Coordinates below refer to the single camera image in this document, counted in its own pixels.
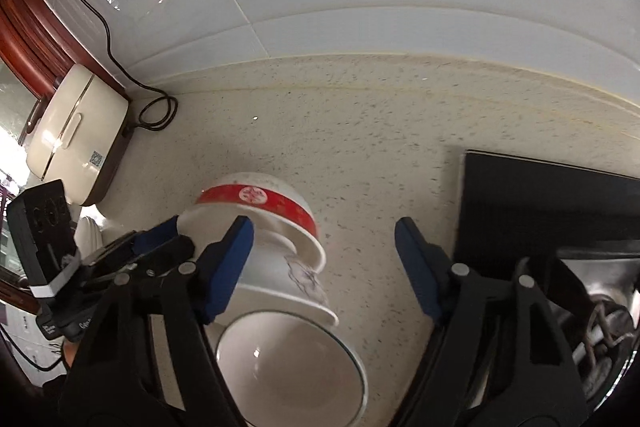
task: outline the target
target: red band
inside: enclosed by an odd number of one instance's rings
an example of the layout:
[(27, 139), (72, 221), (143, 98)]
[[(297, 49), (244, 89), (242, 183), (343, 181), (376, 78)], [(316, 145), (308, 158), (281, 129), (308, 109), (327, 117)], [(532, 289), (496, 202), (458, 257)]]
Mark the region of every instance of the red band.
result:
[(220, 185), (220, 187), (203, 190), (196, 203), (238, 203), (261, 208), (289, 219), (316, 239), (318, 238), (313, 217), (295, 201), (268, 188), (251, 185)]

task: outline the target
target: label sticker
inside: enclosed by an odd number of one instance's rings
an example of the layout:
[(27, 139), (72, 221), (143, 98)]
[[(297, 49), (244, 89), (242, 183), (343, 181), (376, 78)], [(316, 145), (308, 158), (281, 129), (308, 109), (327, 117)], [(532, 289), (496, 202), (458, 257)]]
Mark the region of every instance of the label sticker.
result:
[(104, 163), (104, 156), (102, 156), (99, 152), (94, 151), (94, 153), (91, 155), (89, 163), (99, 169)]

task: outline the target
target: cream appliance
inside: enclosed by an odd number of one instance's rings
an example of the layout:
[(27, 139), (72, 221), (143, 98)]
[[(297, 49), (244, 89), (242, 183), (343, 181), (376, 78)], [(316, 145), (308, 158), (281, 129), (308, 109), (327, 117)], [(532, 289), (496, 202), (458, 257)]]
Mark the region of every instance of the cream appliance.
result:
[(31, 172), (44, 182), (62, 180), (69, 203), (100, 201), (129, 142), (128, 107), (97, 75), (73, 65), (33, 133)]

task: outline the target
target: appliance handle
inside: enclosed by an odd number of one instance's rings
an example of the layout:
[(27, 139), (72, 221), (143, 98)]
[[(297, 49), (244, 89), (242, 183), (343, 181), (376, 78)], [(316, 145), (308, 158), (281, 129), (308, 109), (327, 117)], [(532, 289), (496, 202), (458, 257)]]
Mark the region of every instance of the appliance handle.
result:
[(82, 121), (82, 113), (77, 112), (75, 113), (75, 115), (71, 117), (71, 120), (69, 120), (69, 123), (66, 124), (66, 129), (64, 130), (64, 132), (62, 133), (62, 137), (60, 138), (61, 149), (66, 149), (67, 147), (69, 147), (69, 144), (71, 143), (71, 140), (76, 134), (76, 131), (78, 130), (78, 126), (80, 125), (81, 121)]

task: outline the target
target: white container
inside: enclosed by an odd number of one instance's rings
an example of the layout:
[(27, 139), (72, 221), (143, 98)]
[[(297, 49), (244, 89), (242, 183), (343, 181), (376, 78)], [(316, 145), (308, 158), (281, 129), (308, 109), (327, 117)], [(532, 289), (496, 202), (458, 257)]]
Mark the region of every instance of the white container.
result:
[(102, 248), (102, 232), (91, 217), (81, 217), (76, 227), (74, 241), (82, 259), (86, 259), (98, 248)]
[[(207, 206), (230, 205), (235, 216), (248, 216), (256, 228), (272, 230), (287, 237), (296, 246), (300, 259), (316, 272), (326, 264), (324, 248), (318, 241), (316, 220), (305, 199), (282, 180), (258, 172), (237, 172), (223, 176), (196, 201), (187, 212), (203, 219)], [(211, 208), (212, 215), (218, 209)]]
[(226, 385), (254, 427), (349, 427), (367, 403), (358, 357), (338, 338), (301, 317), (244, 315), (216, 349)]
[(69, 203), (100, 201), (129, 137), (123, 136), (129, 103), (98, 76), (75, 64), (53, 95), (27, 153), (31, 172), (60, 179)]
[[(178, 216), (177, 230), (191, 238), (196, 257), (210, 243), (220, 241), (236, 219), (229, 204), (196, 205)], [(254, 221), (254, 246), (240, 274), (226, 311), (216, 322), (228, 325), (249, 312), (291, 312), (324, 327), (338, 324), (314, 270), (296, 255), (296, 247), (283, 235), (259, 228)]]

